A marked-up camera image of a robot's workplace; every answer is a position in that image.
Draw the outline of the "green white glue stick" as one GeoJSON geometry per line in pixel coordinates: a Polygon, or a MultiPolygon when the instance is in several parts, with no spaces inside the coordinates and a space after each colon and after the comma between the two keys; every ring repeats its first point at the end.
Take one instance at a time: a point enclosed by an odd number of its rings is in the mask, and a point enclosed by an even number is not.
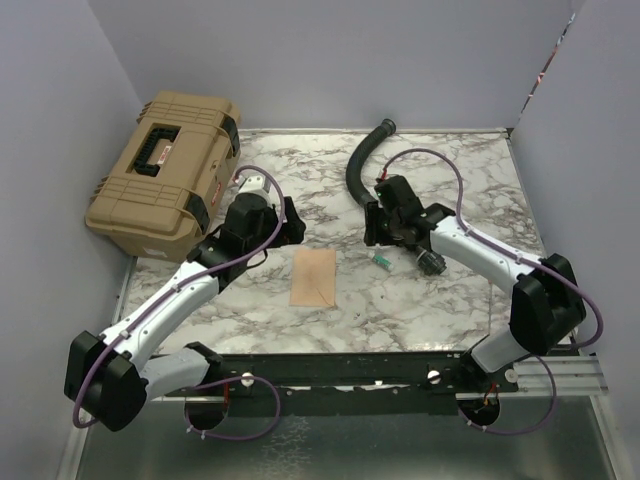
{"type": "Polygon", "coordinates": [[[372,261],[386,271],[391,271],[393,269],[392,262],[380,254],[374,254],[372,256],[372,261]]]}

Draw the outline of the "tan paper envelope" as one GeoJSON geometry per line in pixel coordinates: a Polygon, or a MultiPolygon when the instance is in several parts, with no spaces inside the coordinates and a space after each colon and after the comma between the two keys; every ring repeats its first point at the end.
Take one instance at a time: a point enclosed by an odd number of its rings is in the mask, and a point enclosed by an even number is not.
{"type": "Polygon", "coordinates": [[[336,251],[301,248],[293,256],[289,304],[300,307],[334,307],[336,251]]]}

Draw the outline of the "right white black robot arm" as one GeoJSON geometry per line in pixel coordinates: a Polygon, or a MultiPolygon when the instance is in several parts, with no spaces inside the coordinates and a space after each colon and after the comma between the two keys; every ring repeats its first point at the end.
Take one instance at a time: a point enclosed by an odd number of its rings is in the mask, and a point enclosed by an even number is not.
{"type": "Polygon", "coordinates": [[[547,354],[586,317],[582,298],[566,285],[575,276],[563,256],[538,258],[502,242],[496,251],[465,232],[454,210],[439,203],[423,206],[403,176],[379,182],[375,192],[362,201],[366,245],[403,246],[428,275],[442,273],[444,259],[451,258],[511,299],[508,325],[471,347],[459,367],[467,389],[481,391],[506,365],[547,354]]]}

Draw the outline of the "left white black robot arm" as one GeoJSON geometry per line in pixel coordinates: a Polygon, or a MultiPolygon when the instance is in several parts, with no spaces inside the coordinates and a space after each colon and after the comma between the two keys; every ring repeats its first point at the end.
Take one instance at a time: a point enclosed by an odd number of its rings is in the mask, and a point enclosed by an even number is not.
{"type": "Polygon", "coordinates": [[[278,206],[258,193],[239,193],[224,222],[199,242],[170,280],[141,307],[99,335],[80,333],[70,345],[64,393],[73,401],[73,423],[87,412],[116,432],[151,400],[181,389],[206,395],[234,381],[222,357],[199,342],[178,353],[156,349],[192,313],[244,274],[266,250],[298,245],[306,225],[293,200],[278,206]]]}

